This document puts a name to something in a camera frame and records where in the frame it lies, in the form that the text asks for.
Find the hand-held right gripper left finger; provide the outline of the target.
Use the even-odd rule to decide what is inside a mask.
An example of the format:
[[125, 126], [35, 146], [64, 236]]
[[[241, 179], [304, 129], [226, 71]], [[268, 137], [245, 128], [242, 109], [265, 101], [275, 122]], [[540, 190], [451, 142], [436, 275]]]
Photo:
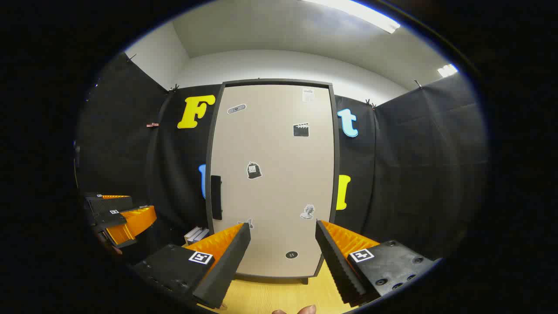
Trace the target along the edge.
[[220, 308], [249, 246], [250, 231], [244, 222], [185, 247], [169, 244], [132, 270], [181, 305]]

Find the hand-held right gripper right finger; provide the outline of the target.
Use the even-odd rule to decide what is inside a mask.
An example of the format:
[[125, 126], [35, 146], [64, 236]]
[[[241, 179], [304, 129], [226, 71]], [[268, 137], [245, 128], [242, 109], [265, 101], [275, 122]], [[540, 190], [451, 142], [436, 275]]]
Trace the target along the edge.
[[315, 238], [341, 300], [352, 307], [391, 295], [436, 266], [399, 241], [380, 243], [324, 220]]

